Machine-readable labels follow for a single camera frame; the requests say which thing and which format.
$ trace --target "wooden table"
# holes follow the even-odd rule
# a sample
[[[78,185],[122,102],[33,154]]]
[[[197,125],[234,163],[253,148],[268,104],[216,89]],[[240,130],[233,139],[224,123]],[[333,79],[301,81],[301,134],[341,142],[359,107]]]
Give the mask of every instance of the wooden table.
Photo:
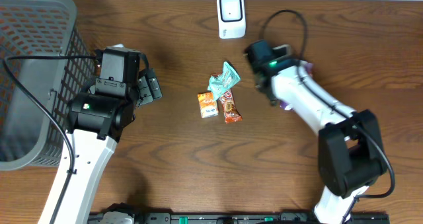
[[[356,110],[369,108],[381,126],[397,187],[354,211],[386,211],[392,223],[423,216],[423,3],[246,0],[247,34],[221,40],[215,0],[74,0],[78,27],[93,50],[123,43],[147,54],[163,98],[136,112],[102,176],[92,207],[127,202],[174,212],[272,212],[311,209],[323,183],[317,138],[295,112],[269,106],[254,89],[243,50],[279,9],[309,23],[305,59],[315,80]],[[280,16],[266,31],[273,45],[301,43],[300,23]],[[225,60],[241,82],[233,88],[244,120],[201,119],[197,94]],[[0,223],[38,220],[56,170],[0,173]],[[389,187],[385,175],[368,193]]]

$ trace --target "green light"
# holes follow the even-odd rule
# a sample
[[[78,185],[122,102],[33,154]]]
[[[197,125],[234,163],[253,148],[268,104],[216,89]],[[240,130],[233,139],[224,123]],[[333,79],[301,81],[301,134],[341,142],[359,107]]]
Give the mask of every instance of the green light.
[[[277,63],[278,63],[277,61],[272,61],[272,62],[270,62],[270,63],[269,63],[269,65],[270,65],[271,67],[273,67],[273,66],[275,66]]]

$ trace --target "white plastic device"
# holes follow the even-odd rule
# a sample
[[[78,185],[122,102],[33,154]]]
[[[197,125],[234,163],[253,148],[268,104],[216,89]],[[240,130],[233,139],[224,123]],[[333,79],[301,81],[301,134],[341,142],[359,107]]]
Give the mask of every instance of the white plastic device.
[[[244,0],[217,0],[219,37],[240,38],[245,35]]]

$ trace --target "black cable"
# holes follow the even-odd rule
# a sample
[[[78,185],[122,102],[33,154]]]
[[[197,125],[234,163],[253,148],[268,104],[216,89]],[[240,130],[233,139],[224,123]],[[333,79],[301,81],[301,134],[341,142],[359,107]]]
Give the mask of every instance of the black cable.
[[[264,38],[264,30],[267,27],[267,24],[278,14],[280,13],[292,13],[294,14],[297,18],[300,19],[300,21],[303,23],[303,45],[301,46],[301,51],[299,53],[299,59],[297,60],[297,76],[298,79],[300,81],[301,84],[304,85],[304,87],[311,93],[313,94],[313,96],[315,96],[316,98],[318,98],[321,102],[323,102],[324,104],[326,104],[329,108],[332,109],[332,111],[338,113],[339,115],[343,116],[345,119],[350,120],[350,117],[346,114],[344,114],[343,112],[339,111],[336,108],[335,104],[331,104],[329,102],[327,102],[325,99],[323,99],[321,96],[319,96],[312,88],[310,88],[308,86],[308,84],[305,82],[305,79],[307,77],[302,77],[300,75],[299,72],[299,68],[300,68],[300,63],[303,60],[303,56],[304,56],[304,52],[305,52],[305,46],[307,43],[307,33],[308,33],[308,29],[307,29],[307,22],[305,21],[303,15],[301,13],[298,13],[297,11],[294,10],[290,10],[290,9],[285,9],[285,10],[281,10],[278,11],[276,13],[274,13],[272,16],[269,17],[269,19],[263,24],[262,30],[260,31],[260,39]],[[395,189],[395,173],[394,170],[392,168],[391,163],[389,162],[389,159],[386,157],[386,154],[381,150],[380,146],[377,144],[376,140],[374,140],[374,138],[372,138],[372,136],[367,132],[366,129],[364,129],[363,127],[361,127],[359,124],[352,122],[352,127],[357,130],[359,133],[361,133],[363,136],[365,136],[367,138],[367,140],[370,141],[370,143],[376,148],[377,152],[382,156],[383,161],[386,163],[388,171],[389,171],[389,176],[391,178],[391,186],[389,187],[388,191],[386,191],[384,194],[360,194],[354,197],[354,201],[352,202],[351,206],[348,208],[348,211],[346,212],[345,216],[344,216],[344,221],[345,218],[351,213],[352,208],[354,207],[355,203],[359,201],[360,198],[386,198],[387,196],[391,195]]]
[[[53,224],[56,220],[56,216],[58,214],[61,202],[63,197],[66,193],[66,189],[69,185],[71,180],[72,174],[74,174],[74,167],[75,167],[75,154],[73,153],[73,148],[71,143],[69,142],[63,128],[59,125],[58,121],[53,117],[53,115],[38,101],[37,98],[34,97],[26,88],[25,86],[19,82],[19,80],[13,75],[10,71],[9,67],[7,66],[7,62],[13,59],[95,59],[95,56],[8,56],[5,59],[0,58],[3,64],[3,68],[6,71],[6,74],[11,78],[11,80],[15,83],[15,85],[35,104],[43,113],[52,121],[54,126],[59,130],[63,140],[65,141],[67,150],[69,151],[69,170],[67,171],[67,176],[65,179],[65,183],[63,184],[63,188],[61,189],[58,202],[54,208],[52,218],[50,219],[50,223]]]

